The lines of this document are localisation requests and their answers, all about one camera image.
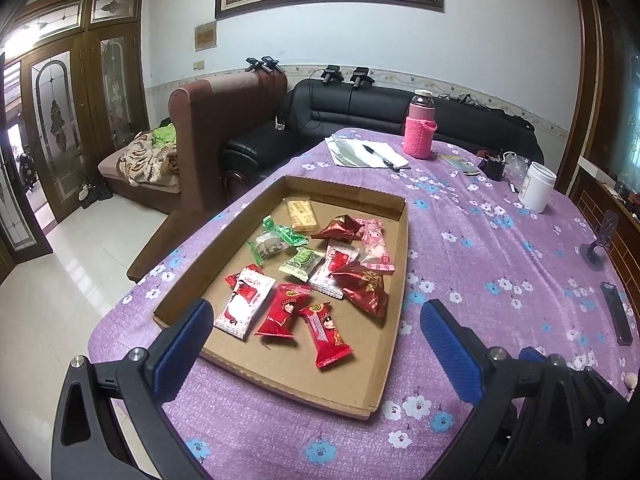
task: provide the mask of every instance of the black remote control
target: black remote control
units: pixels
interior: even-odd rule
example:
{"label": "black remote control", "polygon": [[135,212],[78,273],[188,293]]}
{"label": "black remote control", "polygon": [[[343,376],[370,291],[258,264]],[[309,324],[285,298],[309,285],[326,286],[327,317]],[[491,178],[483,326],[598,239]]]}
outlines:
{"label": "black remote control", "polygon": [[618,294],[618,288],[615,285],[611,285],[607,282],[600,284],[604,299],[609,307],[611,313],[611,320],[613,321],[613,328],[616,331],[618,338],[618,345],[629,346],[634,341],[631,335],[631,329],[629,328],[629,322],[626,318],[625,308],[622,306],[622,300]]}

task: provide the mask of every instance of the black sofa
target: black sofa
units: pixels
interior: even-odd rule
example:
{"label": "black sofa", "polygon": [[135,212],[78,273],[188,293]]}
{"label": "black sofa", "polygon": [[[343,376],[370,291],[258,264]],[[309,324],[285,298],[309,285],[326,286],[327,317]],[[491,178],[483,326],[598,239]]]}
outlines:
{"label": "black sofa", "polygon": [[[241,196],[292,157],[347,126],[401,136],[414,93],[372,86],[353,90],[346,82],[324,85],[305,79],[284,98],[277,130],[274,122],[229,139],[220,151],[220,168],[230,200]],[[544,164],[533,126],[502,110],[479,108],[446,98],[434,98],[436,140],[472,153],[516,152]]]}

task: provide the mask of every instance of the metal screw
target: metal screw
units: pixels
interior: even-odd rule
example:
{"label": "metal screw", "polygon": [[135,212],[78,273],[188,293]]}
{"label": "metal screw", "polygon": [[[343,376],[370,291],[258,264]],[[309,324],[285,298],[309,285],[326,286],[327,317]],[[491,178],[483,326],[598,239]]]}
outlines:
{"label": "metal screw", "polygon": [[84,356],[83,355],[77,355],[76,357],[71,359],[71,367],[72,368],[79,368],[83,364],[84,364]]}
{"label": "metal screw", "polygon": [[566,361],[564,360],[564,357],[562,357],[560,354],[551,354],[549,356],[549,361],[551,361],[551,364],[553,366],[565,365],[566,364]]}
{"label": "metal screw", "polygon": [[507,351],[499,346],[489,348],[489,355],[494,361],[504,361],[507,358]]}
{"label": "metal screw", "polygon": [[133,348],[129,351],[129,354],[127,354],[127,356],[132,361],[140,361],[140,359],[146,356],[146,349],[141,347]]}

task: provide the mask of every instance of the table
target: table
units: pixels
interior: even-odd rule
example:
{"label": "table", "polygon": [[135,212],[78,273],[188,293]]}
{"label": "table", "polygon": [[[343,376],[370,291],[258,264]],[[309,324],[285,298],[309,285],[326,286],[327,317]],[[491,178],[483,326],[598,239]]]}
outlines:
{"label": "table", "polygon": [[[339,135],[386,141],[401,151],[402,137],[355,128]],[[452,144],[435,142],[434,149],[478,162]],[[164,409],[213,478],[421,478],[470,412],[420,331],[420,306],[429,298],[441,299],[488,347],[503,346],[514,357],[529,345],[561,353],[574,368],[593,365],[626,394],[623,374],[640,364],[636,320],[628,308],[635,341],[618,346],[600,282],[623,287],[608,259],[602,272],[593,272],[577,254],[594,235],[575,205],[554,192],[544,214],[536,215],[505,182],[465,176],[441,159],[411,159],[410,165],[400,174],[336,167],[324,143],[292,159],[143,278],[95,328],[91,360],[119,360],[134,346],[148,346],[159,333],[151,313],[172,282],[265,186],[295,174],[408,202],[406,291],[383,403],[368,421],[351,420],[198,359]]]}

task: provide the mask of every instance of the tile floor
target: tile floor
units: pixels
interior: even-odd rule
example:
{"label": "tile floor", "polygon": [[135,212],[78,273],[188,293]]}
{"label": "tile floor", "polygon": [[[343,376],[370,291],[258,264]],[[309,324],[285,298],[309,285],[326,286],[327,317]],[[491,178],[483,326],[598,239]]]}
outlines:
{"label": "tile floor", "polygon": [[[118,195],[78,209],[47,235],[53,254],[20,264],[0,285],[0,420],[44,480],[68,363],[87,354],[95,325],[131,288],[126,270],[165,217]],[[154,474],[117,411],[138,464]]]}

